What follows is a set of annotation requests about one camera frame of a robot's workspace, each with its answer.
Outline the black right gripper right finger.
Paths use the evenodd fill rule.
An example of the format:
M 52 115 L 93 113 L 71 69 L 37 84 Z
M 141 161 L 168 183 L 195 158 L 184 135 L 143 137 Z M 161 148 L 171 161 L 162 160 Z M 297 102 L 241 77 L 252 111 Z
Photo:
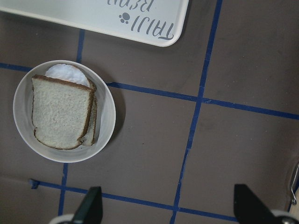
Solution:
M 240 224 L 276 224 L 273 213 L 246 184 L 234 186 L 234 215 Z

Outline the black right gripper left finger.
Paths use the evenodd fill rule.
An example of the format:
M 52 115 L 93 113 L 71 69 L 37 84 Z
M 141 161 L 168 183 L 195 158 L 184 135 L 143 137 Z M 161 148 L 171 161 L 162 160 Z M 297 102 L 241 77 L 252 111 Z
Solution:
M 74 213 L 72 224 L 100 224 L 103 218 L 101 187 L 91 187 Z

